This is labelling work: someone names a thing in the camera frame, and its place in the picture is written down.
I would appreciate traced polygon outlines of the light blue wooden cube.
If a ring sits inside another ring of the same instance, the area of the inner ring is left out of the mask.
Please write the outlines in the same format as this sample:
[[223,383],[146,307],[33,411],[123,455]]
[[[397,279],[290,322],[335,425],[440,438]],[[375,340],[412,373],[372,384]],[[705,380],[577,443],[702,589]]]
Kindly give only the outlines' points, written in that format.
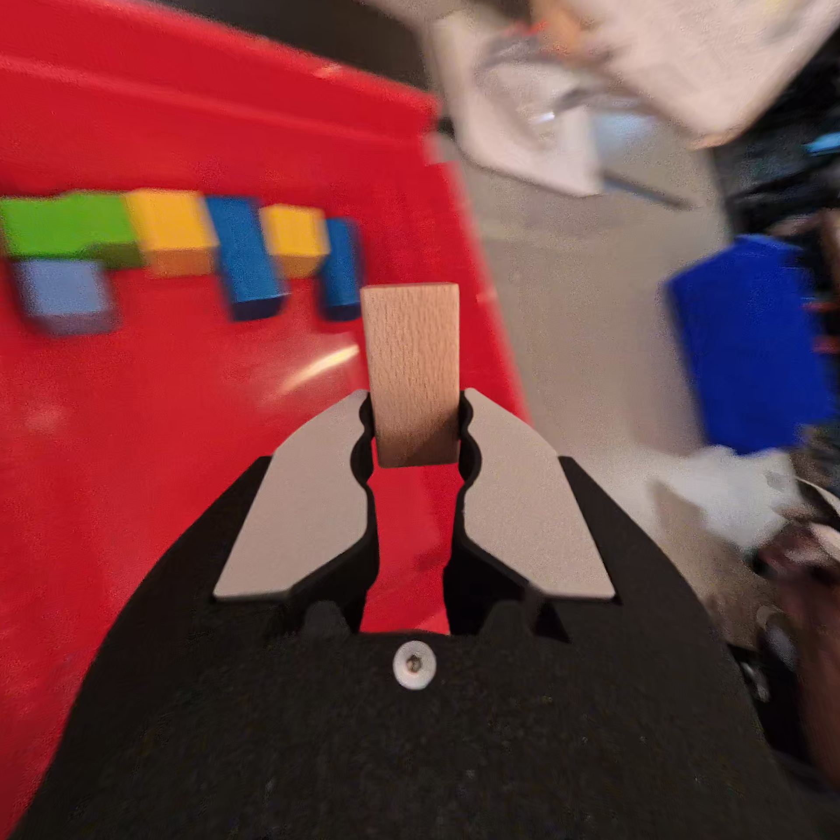
[[27,318],[59,338],[113,331],[119,321],[102,262],[87,259],[25,259],[12,265]]

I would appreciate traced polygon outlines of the blue plastic bin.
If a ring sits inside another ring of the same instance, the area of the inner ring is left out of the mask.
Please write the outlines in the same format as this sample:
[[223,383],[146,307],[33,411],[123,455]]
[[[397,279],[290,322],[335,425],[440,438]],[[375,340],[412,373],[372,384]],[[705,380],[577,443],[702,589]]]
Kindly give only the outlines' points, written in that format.
[[792,448],[804,427],[837,411],[801,255],[780,239],[741,235],[665,283],[709,445],[737,455]]

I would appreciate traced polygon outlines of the natural wooden block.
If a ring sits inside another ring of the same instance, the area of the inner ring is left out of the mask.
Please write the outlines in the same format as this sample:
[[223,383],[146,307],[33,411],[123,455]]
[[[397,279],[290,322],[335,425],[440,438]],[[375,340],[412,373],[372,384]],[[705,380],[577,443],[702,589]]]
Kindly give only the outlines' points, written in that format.
[[373,285],[361,311],[374,437],[384,469],[459,456],[459,287]]

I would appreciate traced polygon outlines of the blue wooden block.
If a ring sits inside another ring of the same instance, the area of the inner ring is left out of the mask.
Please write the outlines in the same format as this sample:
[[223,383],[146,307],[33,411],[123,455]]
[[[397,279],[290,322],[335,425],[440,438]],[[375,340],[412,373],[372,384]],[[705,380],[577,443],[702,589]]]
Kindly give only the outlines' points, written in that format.
[[330,251],[320,269],[320,308],[325,319],[347,322],[361,315],[361,247],[355,223],[346,217],[325,220]]
[[257,204],[242,196],[205,197],[218,240],[217,262],[228,311],[238,322],[275,317],[288,295],[270,257]]

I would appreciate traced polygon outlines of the yellow wooden block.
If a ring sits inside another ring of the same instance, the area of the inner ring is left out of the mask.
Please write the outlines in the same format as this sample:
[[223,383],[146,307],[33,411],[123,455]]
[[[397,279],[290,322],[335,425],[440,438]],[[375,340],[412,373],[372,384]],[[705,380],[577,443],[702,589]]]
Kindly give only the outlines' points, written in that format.
[[153,276],[205,277],[216,272],[219,242],[203,194],[143,188],[123,198]]
[[319,273],[331,253],[327,218],[320,208],[274,204],[259,210],[266,248],[283,277],[302,280]]

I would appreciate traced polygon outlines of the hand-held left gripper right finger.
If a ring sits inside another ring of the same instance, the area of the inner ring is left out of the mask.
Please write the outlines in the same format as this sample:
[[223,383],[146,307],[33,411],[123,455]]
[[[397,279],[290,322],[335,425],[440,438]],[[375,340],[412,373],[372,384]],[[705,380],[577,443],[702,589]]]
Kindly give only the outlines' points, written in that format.
[[462,392],[458,421],[463,484],[447,592],[611,601],[615,587],[554,448],[477,389]]

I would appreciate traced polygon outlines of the red plastic bin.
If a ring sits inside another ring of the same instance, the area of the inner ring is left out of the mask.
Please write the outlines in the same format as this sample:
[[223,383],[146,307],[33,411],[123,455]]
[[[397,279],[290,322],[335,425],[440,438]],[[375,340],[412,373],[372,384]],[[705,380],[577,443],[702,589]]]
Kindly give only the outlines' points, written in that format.
[[[461,384],[529,420],[432,94],[151,3],[2,2],[2,194],[158,187],[352,218],[365,278],[460,285]],[[214,276],[112,276],[114,332],[26,323],[2,263],[2,836],[147,573],[260,456],[366,387],[313,281],[233,322]]]

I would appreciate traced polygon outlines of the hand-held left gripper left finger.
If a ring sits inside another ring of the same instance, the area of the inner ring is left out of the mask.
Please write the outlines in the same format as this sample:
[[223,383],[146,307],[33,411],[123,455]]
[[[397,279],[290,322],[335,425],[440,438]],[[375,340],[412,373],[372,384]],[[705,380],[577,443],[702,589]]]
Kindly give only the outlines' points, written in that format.
[[220,602],[363,603],[380,570],[371,397],[303,424],[268,468],[215,584]]

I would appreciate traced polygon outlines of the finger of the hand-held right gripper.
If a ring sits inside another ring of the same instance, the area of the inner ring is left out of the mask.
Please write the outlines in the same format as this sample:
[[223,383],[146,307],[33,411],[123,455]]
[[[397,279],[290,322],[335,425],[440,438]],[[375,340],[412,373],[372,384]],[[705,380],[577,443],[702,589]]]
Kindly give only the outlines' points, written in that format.
[[780,448],[738,455],[720,445],[678,458],[664,486],[694,506],[705,530],[742,552],[756,550],[785,524],[803,498],[791,457]]

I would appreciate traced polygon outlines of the long green wooden block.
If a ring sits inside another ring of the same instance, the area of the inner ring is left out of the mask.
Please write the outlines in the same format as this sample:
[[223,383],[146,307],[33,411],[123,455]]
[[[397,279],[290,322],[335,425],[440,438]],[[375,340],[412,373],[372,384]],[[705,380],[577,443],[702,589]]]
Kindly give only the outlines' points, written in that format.
[[107,270],[146,266],[122,193],[2,196],[1,229],[3,254],[12,261],[92,260]]

